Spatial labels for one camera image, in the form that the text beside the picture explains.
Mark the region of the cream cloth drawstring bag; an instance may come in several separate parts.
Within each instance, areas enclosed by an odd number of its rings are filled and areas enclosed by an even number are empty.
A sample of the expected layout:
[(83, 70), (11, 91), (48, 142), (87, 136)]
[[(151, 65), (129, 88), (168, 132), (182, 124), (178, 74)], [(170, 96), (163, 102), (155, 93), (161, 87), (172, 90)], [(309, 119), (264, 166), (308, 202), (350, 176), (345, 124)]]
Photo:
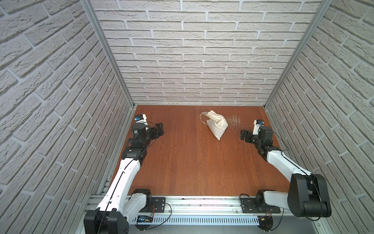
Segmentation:
[[(202, 116), (208, 117), (208, 120), (203, 121)], [(218, 140), (221, 140), (221, 137), (228, 128), (228, 122), (226, 118), (220, 114), (217, 114), (213, 110), (202, 112), (200, 114), (200, 121), (210, 128), (211, 132)]]

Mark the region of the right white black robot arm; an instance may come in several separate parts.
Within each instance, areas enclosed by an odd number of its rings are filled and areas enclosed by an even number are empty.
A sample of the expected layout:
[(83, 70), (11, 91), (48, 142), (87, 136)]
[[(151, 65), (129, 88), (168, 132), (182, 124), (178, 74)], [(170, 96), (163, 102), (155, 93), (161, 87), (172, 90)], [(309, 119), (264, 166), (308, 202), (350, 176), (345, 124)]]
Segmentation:
[(256, 120), (253, 131), (241, 130), (240, 139), (255, 146), (258, 154), (290, 182), (287, 193), (259, 190), (255, 207), (266, 212), (270, 207), (291, 211), (296, 217), (330, 217), (332, 208), (324, 176), (314, 174), (291, 160), (285, 151), (273, 145), (273, 130)]

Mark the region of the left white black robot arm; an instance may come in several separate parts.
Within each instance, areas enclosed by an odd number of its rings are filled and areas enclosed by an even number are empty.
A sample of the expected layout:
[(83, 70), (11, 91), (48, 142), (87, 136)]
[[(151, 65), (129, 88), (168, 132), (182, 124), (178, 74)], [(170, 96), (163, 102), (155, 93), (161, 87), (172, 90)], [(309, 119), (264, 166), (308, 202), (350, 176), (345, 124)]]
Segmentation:
[(128, 193), (148, 148), (164, 135), (163, 124), (149, 125), (145, 120), (137, 120), (131, 127), (131, 135), (109, 190), (97, 208), (89, 210), (84, 217), (87, 234), (127, 234), (130, 222), (151, 205), (152, 193), (149, 189), (137, 189), (130, 197)]

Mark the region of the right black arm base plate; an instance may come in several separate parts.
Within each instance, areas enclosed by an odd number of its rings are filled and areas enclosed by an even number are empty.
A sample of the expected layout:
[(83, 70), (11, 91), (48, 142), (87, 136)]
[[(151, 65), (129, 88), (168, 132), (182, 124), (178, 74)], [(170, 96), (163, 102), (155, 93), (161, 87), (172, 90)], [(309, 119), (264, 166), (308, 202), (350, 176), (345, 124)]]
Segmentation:
[(268, 213), (280, 214), (281, 213), (281, 209), (276, 206), (269, 206), (266, 204), (261, 204), (260, 206), (256, 206), (255, 198), (247, 198), (247, 197), (240, 198), (240, 202), (241, 202), (242, 212), (244, 214), (268, 214)]

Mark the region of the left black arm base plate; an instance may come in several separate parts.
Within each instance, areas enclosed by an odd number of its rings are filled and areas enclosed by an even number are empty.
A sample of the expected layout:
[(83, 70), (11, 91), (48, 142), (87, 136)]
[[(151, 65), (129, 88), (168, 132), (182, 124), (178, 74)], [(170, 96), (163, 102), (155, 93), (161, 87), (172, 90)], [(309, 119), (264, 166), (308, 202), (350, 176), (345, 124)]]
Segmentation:
[(146, 199), (146, 205), (141, 209), (140, 213), (164, 213), (165, 197), (151, 197)]

